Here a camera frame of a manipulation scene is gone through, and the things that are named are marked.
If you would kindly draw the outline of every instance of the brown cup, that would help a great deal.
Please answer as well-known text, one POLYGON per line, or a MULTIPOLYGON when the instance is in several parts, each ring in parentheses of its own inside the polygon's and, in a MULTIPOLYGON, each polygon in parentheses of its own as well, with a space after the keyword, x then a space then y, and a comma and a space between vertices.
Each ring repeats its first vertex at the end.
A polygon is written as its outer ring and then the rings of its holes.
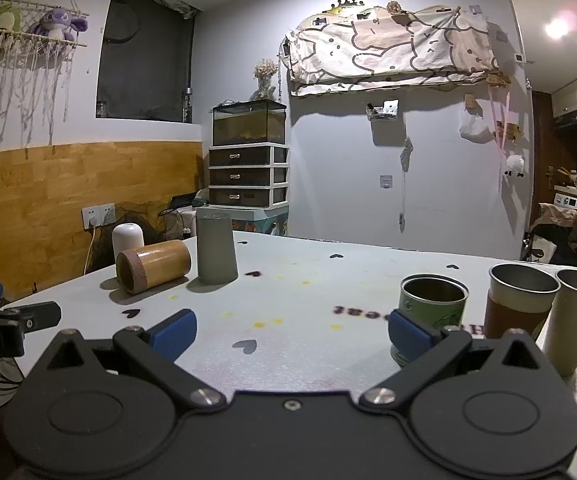
POLYGON ((549 316, 560 283, 549 273, 520 264, 498 264, 489 270, 484 334, 500 338, 510 328, 537 339, 549 316))
POLYGON ((118 281, 129 294, 170 282, 190 271, 190 253, 181 240, 127 249, 116 261, 118 281))
POLYGON ((544 354, 562 377, 577 368, 577 270, 562 269, 556 274, 562 290, 555 297, 544 354))

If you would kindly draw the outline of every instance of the vase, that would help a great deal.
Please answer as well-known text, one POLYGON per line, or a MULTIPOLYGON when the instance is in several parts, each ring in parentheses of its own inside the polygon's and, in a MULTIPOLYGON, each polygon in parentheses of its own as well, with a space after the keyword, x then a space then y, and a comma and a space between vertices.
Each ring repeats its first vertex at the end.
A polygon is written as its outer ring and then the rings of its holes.
POLYGON ((273 99, 273 90, 270 86, 270 76, 259 76, 257 78, 257 95, 259 99, 273 99))

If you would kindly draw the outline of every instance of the wooden wall panel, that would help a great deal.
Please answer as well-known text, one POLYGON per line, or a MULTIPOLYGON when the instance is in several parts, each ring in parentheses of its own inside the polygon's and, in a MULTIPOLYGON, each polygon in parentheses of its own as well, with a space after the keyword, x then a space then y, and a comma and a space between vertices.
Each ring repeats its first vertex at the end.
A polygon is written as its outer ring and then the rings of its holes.
POLYGON ((82 274, 81 209, 168 205, 201 187, 201 142, 95 142, 0 152, 0 281, 27 296, 82 274))

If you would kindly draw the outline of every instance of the stainless steel cup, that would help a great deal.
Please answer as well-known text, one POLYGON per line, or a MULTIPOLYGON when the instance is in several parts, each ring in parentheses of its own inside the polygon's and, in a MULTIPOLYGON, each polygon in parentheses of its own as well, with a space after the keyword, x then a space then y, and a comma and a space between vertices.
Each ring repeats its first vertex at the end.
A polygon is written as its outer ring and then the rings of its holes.
POLYGON ((198 278, 206 285, 237 279, 237 260, 230 215, 213 213, 197 218, 198 278))
POLYGON ((556 274, 562 289, 555 297, 544 354, 562 377, 577 368, 577 270, 562 269, 556 274))
POLYGON ((549 273, 520 264, 497 264, 489 270, 484 334, 500 338, 510 328, 537 339, 547 321, 560 284, 549 273))

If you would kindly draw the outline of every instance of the power cord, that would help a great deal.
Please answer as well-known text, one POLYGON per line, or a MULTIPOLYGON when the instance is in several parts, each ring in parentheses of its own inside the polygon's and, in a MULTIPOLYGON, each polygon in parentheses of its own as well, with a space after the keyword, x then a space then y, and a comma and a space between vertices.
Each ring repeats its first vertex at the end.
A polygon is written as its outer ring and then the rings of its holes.
POLYGON ((92 243, 95 241, 95 229, 97 229, 97 218, 93 217, 89 220, 89 225, 92 225, 92 236, 91 244, 89 244, 88 253, 86 253, 86 261, 84 262, 84 272, 82 276, 86 274, 86 267, 88 267, 88 259, 91 256, 92 243))

